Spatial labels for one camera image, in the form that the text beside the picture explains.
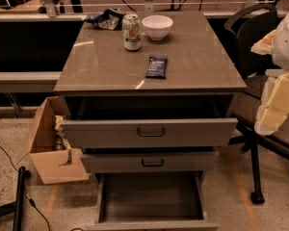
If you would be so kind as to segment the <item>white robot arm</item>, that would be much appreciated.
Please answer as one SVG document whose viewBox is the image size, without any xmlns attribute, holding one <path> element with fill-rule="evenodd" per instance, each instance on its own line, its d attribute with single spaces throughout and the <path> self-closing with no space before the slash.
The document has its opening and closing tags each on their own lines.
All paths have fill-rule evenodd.
<svg viewBox="0 0 289 231">
<path fill-rule="evenodd" d="M 254 130 L 259 135 L 276 132 L 289 116 L 289 13 L 277 27 L 251 48 L 259 55 L 270 54 L 278 70 L 268 69 Z"/>
</svg>

